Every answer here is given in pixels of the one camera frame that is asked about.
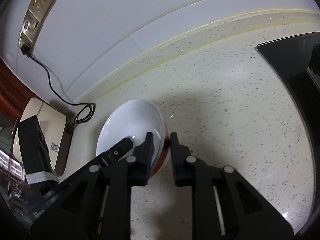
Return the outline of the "black gas stove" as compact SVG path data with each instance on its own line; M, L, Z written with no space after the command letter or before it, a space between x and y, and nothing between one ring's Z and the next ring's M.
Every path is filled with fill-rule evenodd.
M319 32L281 38L257 45L257 50L295 99L313 140L319 140L319 89L307 72Z

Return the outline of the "beige wall socket strip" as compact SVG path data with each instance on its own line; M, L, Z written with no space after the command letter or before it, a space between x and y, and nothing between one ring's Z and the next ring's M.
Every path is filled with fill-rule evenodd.
M40 30L56 0L31 0L25 13L18 37L18 47L26 45L30 50L39 36Z

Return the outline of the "cream rice cooker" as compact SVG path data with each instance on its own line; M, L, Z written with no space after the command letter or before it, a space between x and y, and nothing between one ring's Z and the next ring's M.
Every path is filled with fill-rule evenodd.
M67 116L37 98L29 100L21 121L37 116L40 128L48 146L52 170L59 177L63 174L68 158L71 135L67 133Z

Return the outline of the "white bowl with red outside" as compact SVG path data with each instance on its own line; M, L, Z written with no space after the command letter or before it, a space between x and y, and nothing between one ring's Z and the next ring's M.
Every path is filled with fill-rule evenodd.
M124 138L132 141L133 147L153 134L155 148L151 159L150 176L154 176L166 163L169 154L169 131L164 124L159 108L151 101L130 100L119 106L104 123L97 141L96 155L109 150Z

